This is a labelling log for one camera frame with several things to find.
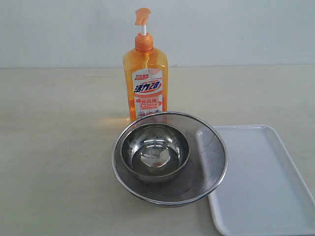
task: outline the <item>metal colander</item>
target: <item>metal colander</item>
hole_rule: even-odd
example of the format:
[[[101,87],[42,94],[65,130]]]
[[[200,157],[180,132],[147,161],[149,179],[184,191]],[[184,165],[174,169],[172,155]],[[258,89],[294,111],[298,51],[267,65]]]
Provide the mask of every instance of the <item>metal colander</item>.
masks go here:
[[[188,141],[190,156],[177,177],[168,182],[144,183],[126,170],[122,142],[136,127],[155,122],[179,129]],[[187,114],[163,112],[138,119],[123,131],[115,142],[112,164],[117,179],[135,196],[154,204],[180,206],[208,195],[219,185],[226,172],[227,153],[221,137],[207,123]]]

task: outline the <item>beige table surface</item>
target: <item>beige table surface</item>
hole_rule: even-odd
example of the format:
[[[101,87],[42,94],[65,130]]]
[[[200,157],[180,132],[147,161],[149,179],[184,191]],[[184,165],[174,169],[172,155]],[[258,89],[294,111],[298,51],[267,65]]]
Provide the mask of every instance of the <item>beige table surface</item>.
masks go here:
[[[315,65],[170,68],[169,110],[274,127],[315,196]],[[128,122],[121,68],[0,70],[0,235],[219,235],[207,199],[158,208],[119,184]]]

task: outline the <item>white tray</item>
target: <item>white tray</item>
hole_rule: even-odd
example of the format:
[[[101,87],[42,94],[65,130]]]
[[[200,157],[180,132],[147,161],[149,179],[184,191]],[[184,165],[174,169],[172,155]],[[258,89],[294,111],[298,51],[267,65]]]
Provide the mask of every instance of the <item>white tray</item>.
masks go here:
[[[224,236],[315,234],[315,201],[277,132],[265,125],[217,126],[226,176],[209,195]]]

